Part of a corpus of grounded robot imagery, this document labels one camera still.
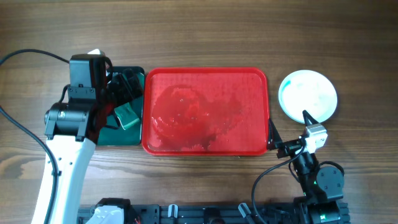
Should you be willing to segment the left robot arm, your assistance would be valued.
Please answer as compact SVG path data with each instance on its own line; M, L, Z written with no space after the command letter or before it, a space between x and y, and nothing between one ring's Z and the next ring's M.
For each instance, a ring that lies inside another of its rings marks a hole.
M114 67L102 53L73 55L70 82L44 116L48 154L32 223L75 223L97 146L142 139L145 71Z

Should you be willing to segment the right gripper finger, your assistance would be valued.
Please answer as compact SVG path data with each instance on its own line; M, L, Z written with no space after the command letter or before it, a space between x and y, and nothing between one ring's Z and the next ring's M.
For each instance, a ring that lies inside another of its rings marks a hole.
M268 137L267 137L267 149L275 150L279 149L283 145L282 138L280 137L273 121L268 119Z
M315 118L313 118L307 110L303 110L302 114L303 114L305 127L307 130L313 131L314 129L318 128L319 122Z

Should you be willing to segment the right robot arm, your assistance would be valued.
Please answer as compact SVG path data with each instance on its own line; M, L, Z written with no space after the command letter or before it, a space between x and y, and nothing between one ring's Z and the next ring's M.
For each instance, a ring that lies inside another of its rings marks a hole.
M269 121L269 149L288 157L288 168L303 195L290 203L265 205L261 215L267 223L350 223L348 204L343 203L344 169L332 161L319 162L315 151L328 137L326 128L303 111L305 129L298 139L283 141Z

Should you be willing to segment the white plate with stain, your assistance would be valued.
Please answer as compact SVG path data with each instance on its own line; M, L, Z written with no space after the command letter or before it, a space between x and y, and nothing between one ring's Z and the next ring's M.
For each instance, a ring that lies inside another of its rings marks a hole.
M283 112L298 123L304 123L304 110L322 123L332 117L338 105L331 81L313 70L297 70L287 75L280 84L278 100Z

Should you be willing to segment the green sponge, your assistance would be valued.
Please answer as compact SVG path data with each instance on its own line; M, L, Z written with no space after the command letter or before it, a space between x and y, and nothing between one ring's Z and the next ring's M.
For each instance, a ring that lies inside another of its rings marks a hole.
M141 121L134 112L131 103L125 103L114 109L123 130L127 130Z

